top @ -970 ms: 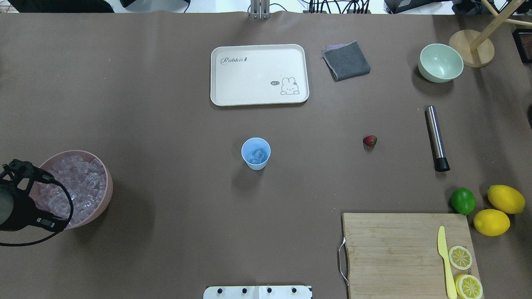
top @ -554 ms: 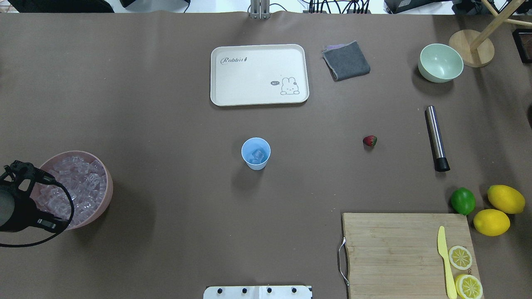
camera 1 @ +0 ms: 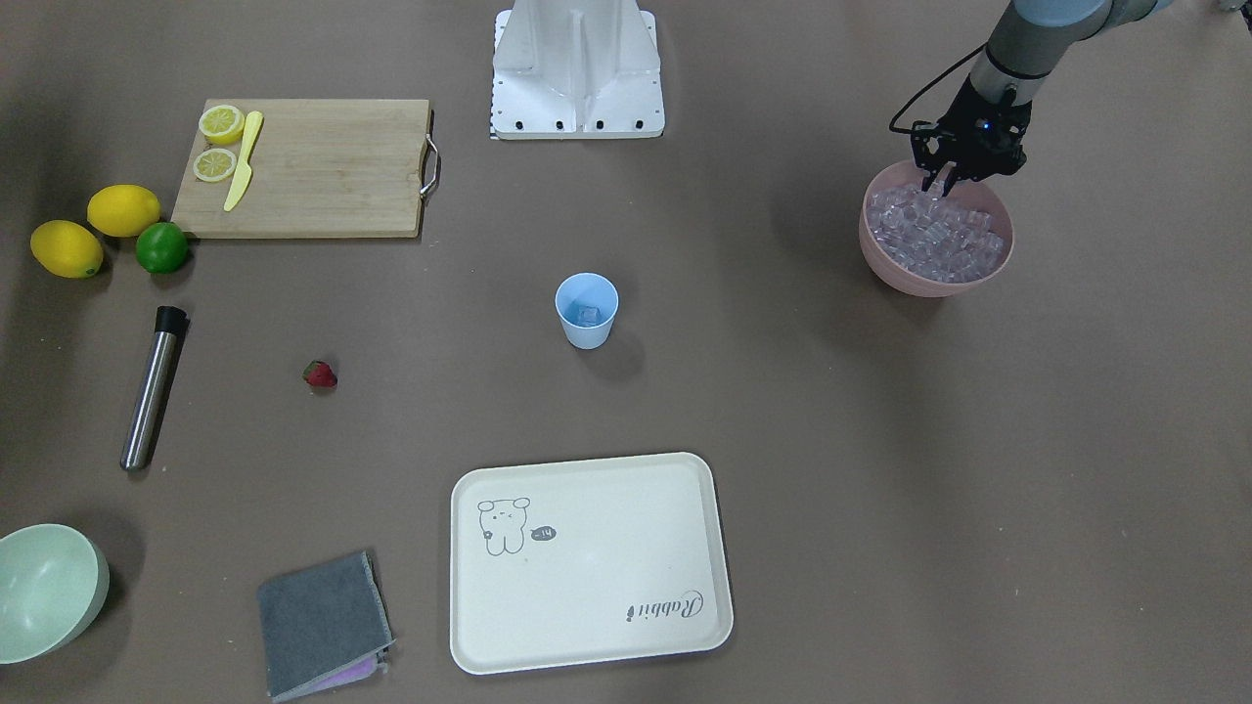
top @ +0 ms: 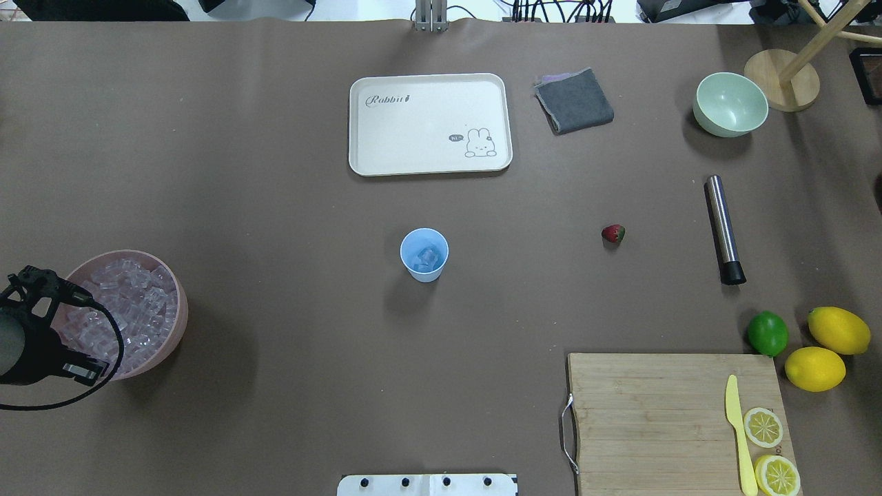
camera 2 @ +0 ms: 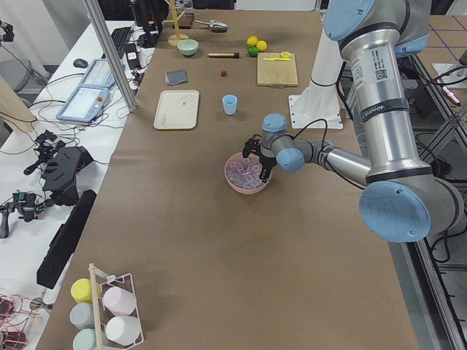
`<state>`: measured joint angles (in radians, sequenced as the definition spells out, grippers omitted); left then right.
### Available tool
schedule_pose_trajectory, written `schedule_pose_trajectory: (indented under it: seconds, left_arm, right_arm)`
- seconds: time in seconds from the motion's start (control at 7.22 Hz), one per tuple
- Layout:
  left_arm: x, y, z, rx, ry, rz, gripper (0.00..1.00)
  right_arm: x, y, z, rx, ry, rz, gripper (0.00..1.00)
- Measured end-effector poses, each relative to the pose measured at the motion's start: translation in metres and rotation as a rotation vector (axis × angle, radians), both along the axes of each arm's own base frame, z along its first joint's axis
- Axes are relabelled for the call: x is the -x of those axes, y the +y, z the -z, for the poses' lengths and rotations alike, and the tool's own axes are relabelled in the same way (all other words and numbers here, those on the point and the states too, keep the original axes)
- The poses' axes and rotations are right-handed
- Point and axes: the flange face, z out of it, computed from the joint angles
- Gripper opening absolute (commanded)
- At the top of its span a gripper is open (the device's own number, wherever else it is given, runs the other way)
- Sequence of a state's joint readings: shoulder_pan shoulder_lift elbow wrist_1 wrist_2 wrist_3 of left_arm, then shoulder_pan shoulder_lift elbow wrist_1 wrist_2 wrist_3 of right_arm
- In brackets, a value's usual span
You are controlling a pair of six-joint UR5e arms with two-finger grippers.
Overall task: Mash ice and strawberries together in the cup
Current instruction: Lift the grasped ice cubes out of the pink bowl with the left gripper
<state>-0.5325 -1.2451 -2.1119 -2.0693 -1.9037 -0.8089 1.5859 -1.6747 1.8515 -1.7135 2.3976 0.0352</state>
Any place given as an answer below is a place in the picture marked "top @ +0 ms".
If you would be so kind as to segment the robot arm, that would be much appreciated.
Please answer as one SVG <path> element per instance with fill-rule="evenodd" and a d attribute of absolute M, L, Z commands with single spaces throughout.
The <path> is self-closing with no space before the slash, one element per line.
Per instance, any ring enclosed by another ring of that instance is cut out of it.
<path fill-rule="evenodd" d="M 62 343 L 43 318 L 13 313 L 1 316 L 1 383 L 34 385 L 50 376 L 94 386 L 110 367 L 106 361 L 75 351 Z"/>

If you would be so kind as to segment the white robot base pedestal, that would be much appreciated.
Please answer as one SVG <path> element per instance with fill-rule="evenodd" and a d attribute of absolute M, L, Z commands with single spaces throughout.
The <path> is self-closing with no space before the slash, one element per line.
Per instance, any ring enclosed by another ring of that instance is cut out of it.
<path fill-rule="evenodd" d="M 350 475 L 337 495 L 519 495 L 517 476 L 504 473 Z"/>

